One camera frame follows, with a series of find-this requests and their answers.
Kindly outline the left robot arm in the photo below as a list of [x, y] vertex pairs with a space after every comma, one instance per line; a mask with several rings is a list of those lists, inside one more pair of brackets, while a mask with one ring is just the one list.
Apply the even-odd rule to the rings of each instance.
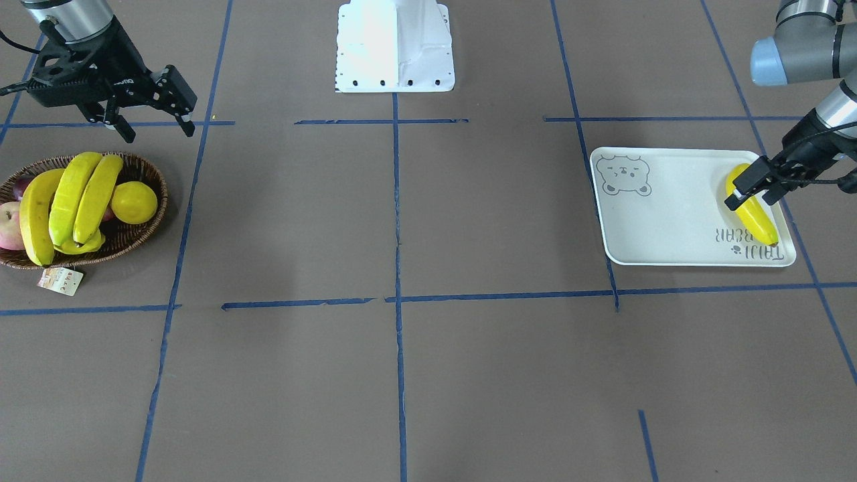
[[814, 80], [838, 85], [784, 135], [781, 150], [761, 156], [735, 177], [725, 205], [735, 211], [760, 194], [768, 205], [811, 184], [838, 161], [855, 159], [856, 31], [842, 21], [844, 1], [783, 1], [774, 34], [752, 49], [751, 74], [758, 86]]

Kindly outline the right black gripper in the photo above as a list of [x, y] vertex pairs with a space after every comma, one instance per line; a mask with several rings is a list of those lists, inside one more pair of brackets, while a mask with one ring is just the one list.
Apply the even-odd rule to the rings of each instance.
[[59, 27], [58, 21], [40, 22], [47, 40], [25, 83], [37, 103], [56, 107], [107, 101], [104, 124], [128, 144], [134, 143], [137, 132], [120, 107], [154, 106], [173, 116], [186, 137], [193, 137], [196, 93], [174, 65], [156, 73], [146, 67], [119, 19], [74, 42], [64, 39]]

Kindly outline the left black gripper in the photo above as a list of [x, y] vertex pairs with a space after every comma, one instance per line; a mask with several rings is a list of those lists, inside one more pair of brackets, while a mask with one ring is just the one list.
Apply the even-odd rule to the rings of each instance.
[[829, 122], [814, 108], [784, 135], [781, 143], [783, 150], [777, 155], [781, 180], [775, 177], [771, 159], [759, 156], [735, 179], [738, 198], [732, 196], [724, 201], [729, 210], [759, 194], [767, 205], [773, 206], [789, 192], [811, 184], [835, 184], [844, 193], [856, 192], [855, 170], [836, 179], [820, 179], [838, 162], [838, 155], [855, 159], [855, 116]]

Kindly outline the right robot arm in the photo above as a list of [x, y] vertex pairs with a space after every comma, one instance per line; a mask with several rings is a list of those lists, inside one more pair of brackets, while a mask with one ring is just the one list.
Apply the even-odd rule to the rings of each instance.
[[123, 108], [148, 106], [175, 119], [187, 137], [197, 97], [177, 67], [150, 70], [105, 1], [24, 1], [46, 37], [30, 79], [2, 94], [27, 92], [40, 106], [75, 106], [89, 123], [114, 129], [126, 143], [137, 134]]

